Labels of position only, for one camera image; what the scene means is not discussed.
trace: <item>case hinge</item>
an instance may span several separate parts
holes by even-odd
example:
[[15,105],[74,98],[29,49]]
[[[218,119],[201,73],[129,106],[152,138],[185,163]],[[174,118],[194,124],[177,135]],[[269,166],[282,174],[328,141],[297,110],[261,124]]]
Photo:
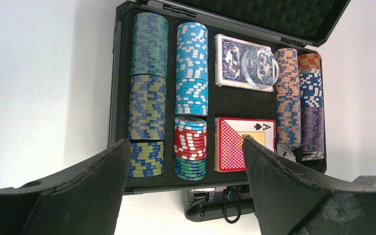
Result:
[[175,12],[175,13],[179,13],[179,14],[184,14],[184,15],[191,16],[191,17],[194,17],[194,18],[197,17],[197,13],[195,13],[195,12],[187,11],[185,9],[178,8],[178,7],[173,7],[173,6],[168,5],[168,4],[164,4],[162,9],[172,11],[172,12]]
[[206,201],[211,202],[214,199],[214,194],[215,188],[188,190],[188,203],[193,203],[201,199],[205,199]]
[[304,44],[304,43],[296,42],[296,41],[293,41],[293,40],[290,40],[290,39],[287,39],[287,38],[282,38],[281,41],[295,45],[295,46],[298,46],[298,47],[305,47],[306,46],[306,44]]

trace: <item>poker chip case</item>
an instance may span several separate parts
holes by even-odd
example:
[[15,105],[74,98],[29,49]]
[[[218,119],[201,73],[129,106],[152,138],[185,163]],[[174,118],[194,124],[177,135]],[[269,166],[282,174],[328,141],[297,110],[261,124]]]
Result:
[[[113,81],[109,146],[128,137],[131,100],[131,61],[134,17],[143,12],[156,13],[168,21],[166,106],[164,120],[164,173],[153,177],[128,177],[125,194],[180,189],[225,187],[248,184],[245,171],[214,171],[214,120],[259,118],[276,120],[276,92],[259,92],[215,85],[214,37],[228,37],[271,47],[295,48],[298,55],[316,53],[305,46],[325,43],[349,0],[175,0],[127,1],[116,9],[113,43]],[[208,29],[208,114],[207,175],[199,181],[178,178],[173,172],[173,140],[176,95],[177,26],[198,22]],[[302,162],[301,148],[295,149],[298,163],[325,173],[327,157]]]

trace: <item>case lid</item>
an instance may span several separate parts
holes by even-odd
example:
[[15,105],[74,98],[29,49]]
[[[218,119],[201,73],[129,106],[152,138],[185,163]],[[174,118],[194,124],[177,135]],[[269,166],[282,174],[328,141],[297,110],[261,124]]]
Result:
[[169,0],[244,22],[283,41],[325,43],[350,0]]

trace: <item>stack of poker chips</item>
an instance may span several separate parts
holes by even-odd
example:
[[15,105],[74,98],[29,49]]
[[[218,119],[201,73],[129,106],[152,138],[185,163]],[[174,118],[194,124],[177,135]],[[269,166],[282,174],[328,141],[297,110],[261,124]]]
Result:
[[208,30],[195,22],[177,27],[175,114],[208,113]]
[[201,180],[207,174],[207,122],[196,117],[176,117],[174,173],[184,180]]
[[148,177],[164,173],[164,142],[131,143],[131,160],[128,176]]
[[279,64],[276,131],[278,143],[296,147],[301,143],[301,98],[299,86],[298,52],[282,48],[274,52]]
[[132,145],[129,176],[164,172],[168,21],[157,14],[134,18],[128,138]]
[[135,16],[132,49],[131,76],[149,74],[166,79],[168,21],[148,12]]
[[299,56],[302,106],[302,161],[324,158],[324,102],[322,96],[321,56]]
[[130,78],[129,139],[165,139],[165,90],[163,77],[136,75]]

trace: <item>black foam insert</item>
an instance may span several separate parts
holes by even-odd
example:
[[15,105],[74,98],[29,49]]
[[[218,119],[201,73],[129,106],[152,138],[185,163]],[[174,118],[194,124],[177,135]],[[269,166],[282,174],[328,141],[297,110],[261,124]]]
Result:
[[[116,119],[116,141],[127,138],[129,91],[130,91],[130,66],[132,58],[132,37],[133,18],[145,10],[133,8],[127,11],[121,18],[121,38],[119,72],[118,72],[118,94],[117,97],[117,119]],[[215,85],[215,55],[214,36],[224,34],[249,42],[270,46],[272,50],[284,48],[284,45],[262,39],[250,37],[222,28],[208,28],[208,74],[209,74],[209,112],[204,119],[208,123],[208,145],[207,145],[207,176],[200,181],[187,181],[178,178],[173,173],[173,139],[174,139],[174,108],[175,108],[175,77],[176,77],[176,28],[179,24],[189,22],[184,18],[160,14],[169,22],[169,44],[168,44],[168,72],[166,89],[166,120],[165,120],[165,141],[164,141],[164,164],[165,173],[155,177],[134,178],[128,177],[126,191],[136,188],[148,188],[160,190],[161,188],[178,189],[182,187],[204,188],[209,185],[224,186],[237,182],[247,183],[246,171],[238,172],[217,172],[214,171],[214,120],[218,117],[229,118],[261,118],[276,119],[276,93],[258,92],[233,87],[219,87]],[[313,52],[310,50],[298,50],[299,54]]]
[[349,0],[174,0],[237,21],[320,43]]

